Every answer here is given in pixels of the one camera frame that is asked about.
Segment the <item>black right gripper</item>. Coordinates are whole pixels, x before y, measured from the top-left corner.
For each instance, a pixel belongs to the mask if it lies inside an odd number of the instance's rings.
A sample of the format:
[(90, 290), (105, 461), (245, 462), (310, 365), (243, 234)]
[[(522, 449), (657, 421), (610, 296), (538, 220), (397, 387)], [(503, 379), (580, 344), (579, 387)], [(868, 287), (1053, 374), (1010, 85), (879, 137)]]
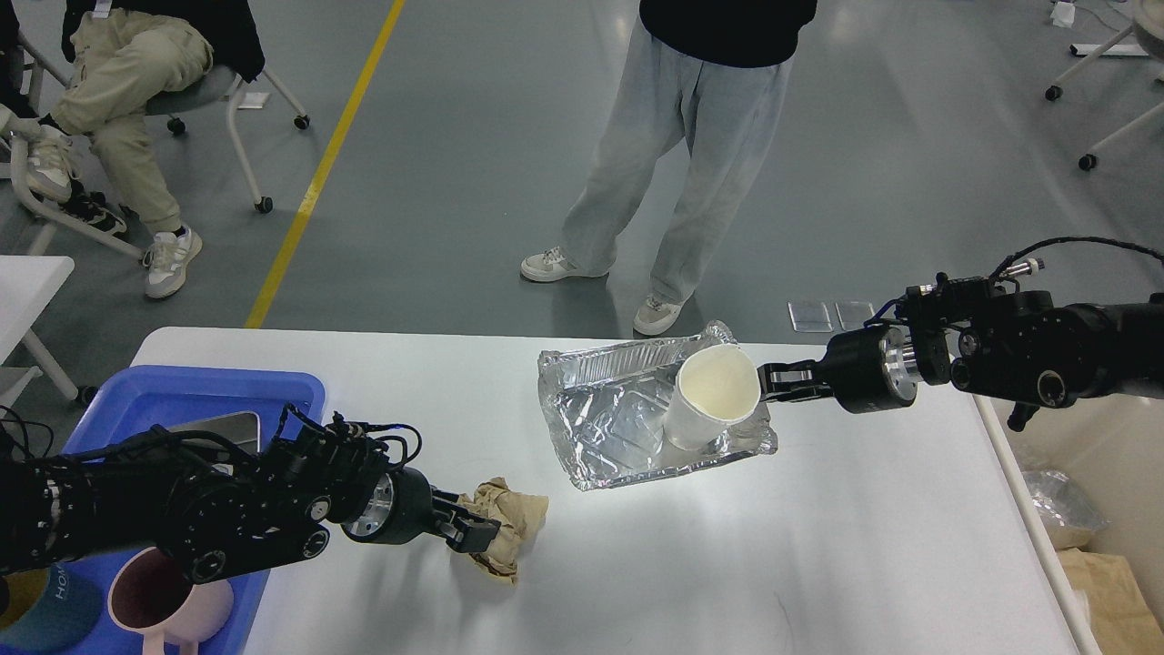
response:
[(766, 362), (758, 368), (760, 403), (833, 398), (849, 413), (906, 408), (918, 385), (951, 380), (947, 337), (941, 330), (870, 325), (828, 341), (823, 378), (816, 359)]

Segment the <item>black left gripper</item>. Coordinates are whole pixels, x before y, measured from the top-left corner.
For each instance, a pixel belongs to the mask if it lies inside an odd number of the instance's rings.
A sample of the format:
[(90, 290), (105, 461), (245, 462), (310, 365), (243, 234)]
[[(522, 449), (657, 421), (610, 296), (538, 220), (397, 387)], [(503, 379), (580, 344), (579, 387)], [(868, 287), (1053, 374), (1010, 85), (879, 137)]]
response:
[(383, 474), (365, 510), (342, 524), (346, 537), (359, 543), (402, 546), (423, 534), (445, 540), (457, 554), (483, 554), (501, 531), (498, 519), (480, 517), (448, 490), (432, 489), (412, 468)]

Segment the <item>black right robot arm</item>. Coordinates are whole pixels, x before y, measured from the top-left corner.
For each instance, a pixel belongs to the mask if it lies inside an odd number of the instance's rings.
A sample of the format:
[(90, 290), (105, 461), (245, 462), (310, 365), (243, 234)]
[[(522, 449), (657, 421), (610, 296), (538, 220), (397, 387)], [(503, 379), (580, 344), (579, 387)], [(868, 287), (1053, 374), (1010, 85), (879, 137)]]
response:
[(1037, 411), (1113, 394), (1161, 398), (1163, 299), (1074, 302), (1018, 279), (1044, 266), (1042, 240), (1005, 257), (991, 275), (907, 287), (861, 328), (828, 341), (819, 359), (758, 369), (764, 403), (833, 398), (853, 414), (906, 408), (920, 383), (1007, 399), (1007, 423), (1023, 430)]

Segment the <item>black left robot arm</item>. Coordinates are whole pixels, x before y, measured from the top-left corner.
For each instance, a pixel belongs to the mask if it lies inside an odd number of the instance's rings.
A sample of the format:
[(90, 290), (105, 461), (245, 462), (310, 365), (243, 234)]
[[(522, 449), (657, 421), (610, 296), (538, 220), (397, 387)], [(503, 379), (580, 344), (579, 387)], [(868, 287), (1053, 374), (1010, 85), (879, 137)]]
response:
[(215, 432), (152, 426), (119, 444), (3, 463), (3, 574), (155, 546), (190, 583), (215, 583), (315, 558), (338, 525), (359, 543), (423, 534), (482, 554), (498, 519), (466, 510), (411, 467), (407, 423), (340, 414), (246, 453)]

